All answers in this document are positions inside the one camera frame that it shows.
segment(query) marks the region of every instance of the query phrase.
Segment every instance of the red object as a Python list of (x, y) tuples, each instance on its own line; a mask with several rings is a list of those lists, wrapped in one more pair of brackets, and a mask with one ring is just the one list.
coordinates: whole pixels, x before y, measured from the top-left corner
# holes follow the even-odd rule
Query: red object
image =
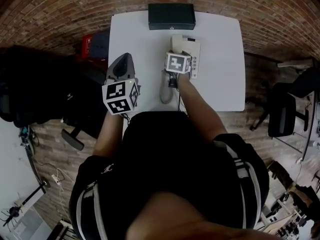
[(82, 54), (81, 58), (86, 59), (89, 57), (89, 48), (92, 41), (92, 34), (88, 34), (82, 37)]

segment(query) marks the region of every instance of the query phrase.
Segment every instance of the white table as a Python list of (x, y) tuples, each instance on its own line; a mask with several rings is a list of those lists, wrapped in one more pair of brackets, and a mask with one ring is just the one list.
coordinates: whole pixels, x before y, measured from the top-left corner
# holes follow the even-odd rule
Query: white table
[(195, 19), (194, 30), (149, 30), (148, 11), (112, 16), (109, 66), (124, 53), (132, 55), (141, 85), (134, 112), (178, 109), (176, 93), (170, 104), (159, 99), (161, 71), (172, 34), (201, 41), (198, 77), (191, 82), (205, 101), (216, 111), (244, 110), (245, 59), (239, 21), (204, 12), (196, 12)]

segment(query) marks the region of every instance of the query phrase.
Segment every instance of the black t-shirt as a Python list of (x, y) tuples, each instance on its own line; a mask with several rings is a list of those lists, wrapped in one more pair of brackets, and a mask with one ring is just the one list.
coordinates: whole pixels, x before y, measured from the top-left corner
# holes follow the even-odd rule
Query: black t-shirt
[[(263, 206), (269, 175), (252, 146), (236, 134), (222, 134), (215, 141), (226, 143), (252, 164)], [(243, 227), (242, 193), (234, 159), (227, 150), (206, 143), (182, 112), (143, 112), (134, 116), (114, 159), (91, 156), (79, 167), (69, 204), (76, 233), (77, 200), (95, 181), (109, 240), (124, 239), (150, 196), (161, 191), (187, 199), (210, 222)], [(85, 223), (88, 228), (97, 227), (94, 219)], [(96, 235), (88, 239), (100, 238)]]

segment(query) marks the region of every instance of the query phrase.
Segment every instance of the black box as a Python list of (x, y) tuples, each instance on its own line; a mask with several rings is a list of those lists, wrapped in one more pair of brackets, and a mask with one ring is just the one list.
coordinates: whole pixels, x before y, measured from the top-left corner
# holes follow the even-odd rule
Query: black box
[(150, 3), (148, 5), (150, 30), (193, 30), (195, 9), (191, 3)]

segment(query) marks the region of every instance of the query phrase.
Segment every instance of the brick wall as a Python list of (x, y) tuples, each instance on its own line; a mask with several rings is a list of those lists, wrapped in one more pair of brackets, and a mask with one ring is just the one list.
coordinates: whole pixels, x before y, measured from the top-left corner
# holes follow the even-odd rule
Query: brick wall
[(7, 0), (0, 11), (0, 47), (19, 44), (70, 54), (83, 35), (108, 28), (113, 14), (170, 2), (238, 19), (247, 52), (279, 60), (320, 59), (318, 0)]

